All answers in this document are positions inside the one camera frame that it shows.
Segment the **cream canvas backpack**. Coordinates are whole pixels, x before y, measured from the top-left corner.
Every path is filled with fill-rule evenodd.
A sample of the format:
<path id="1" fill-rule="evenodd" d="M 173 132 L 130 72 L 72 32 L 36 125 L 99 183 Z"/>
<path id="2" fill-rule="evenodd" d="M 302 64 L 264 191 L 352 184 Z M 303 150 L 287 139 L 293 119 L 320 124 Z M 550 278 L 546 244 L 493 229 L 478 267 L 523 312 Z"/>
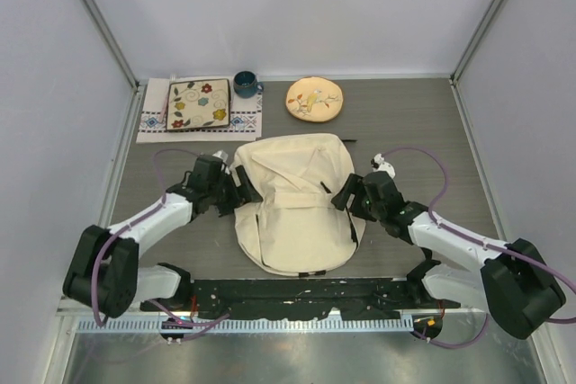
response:
<path id="1" fill-rule="evenodd" d="M 336 135 L 267 138 L 239 147 L 232 164 L 261 196 L 235 211 L 242 251 L 272 274 L 299 277 L 344 265 L 359 248 L 365 221 L 331 200 L 355 171 Z"/>

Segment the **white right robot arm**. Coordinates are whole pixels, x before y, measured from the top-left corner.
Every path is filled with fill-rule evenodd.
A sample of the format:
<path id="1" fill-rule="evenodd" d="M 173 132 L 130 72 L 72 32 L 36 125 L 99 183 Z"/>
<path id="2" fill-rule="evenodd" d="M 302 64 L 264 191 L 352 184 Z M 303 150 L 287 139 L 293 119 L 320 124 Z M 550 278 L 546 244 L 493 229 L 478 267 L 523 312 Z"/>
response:
<path id="1" fill-rule="evenodd" d="M 537 248 L 525 239 L 506 243 L 445 222 L 427 206 L 405 200 L 388 173 L 351 174 L 332 198 L 352 216 L 379 222 L 386 232 L 461 266 L 425 265 L 410 281 L 411 304 L 424 308 L 446 299 L 485 311 L 509 335 L 526 339 L 566 303 L 566 296 Z"/>

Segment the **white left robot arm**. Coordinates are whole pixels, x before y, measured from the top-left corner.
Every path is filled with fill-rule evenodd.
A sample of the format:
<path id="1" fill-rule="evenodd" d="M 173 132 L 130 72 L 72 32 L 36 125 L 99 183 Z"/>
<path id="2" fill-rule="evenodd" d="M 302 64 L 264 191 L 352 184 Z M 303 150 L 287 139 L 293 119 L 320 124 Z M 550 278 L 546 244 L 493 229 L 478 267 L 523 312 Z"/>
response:
<path id="1" fill-rule="evenodd" d="M 227 216 L 261 200 L 245 168 L 230 168 L 223 152 L 198 156 L 183 180 L 146 209 L 107 228 L 91 225 L 82 232 L 63 293 L 91 308 L 98 326 L 120 317 L 135 302 L 183 310 L 193 296 L 191 274 L 168 263 L 142 268 L 140 258 L 211 208 Z"/>

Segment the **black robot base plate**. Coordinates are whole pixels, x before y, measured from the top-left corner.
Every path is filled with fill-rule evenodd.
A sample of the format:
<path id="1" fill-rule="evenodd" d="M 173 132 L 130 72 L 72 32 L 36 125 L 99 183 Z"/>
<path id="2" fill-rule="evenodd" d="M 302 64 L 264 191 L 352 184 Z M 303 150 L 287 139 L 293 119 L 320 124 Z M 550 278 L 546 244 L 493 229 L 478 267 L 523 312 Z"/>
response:
<path id="1" fill-rule="evenodd" d="M 182 294 L 156 301 L 208 320 L 225 314 L 235 320 L 322 320 L 334 308 L 345 320 L 394 319 L 403 309 L 460 307 L 432 298 L 419 282 L 389 278 L 196 280 Z"/>

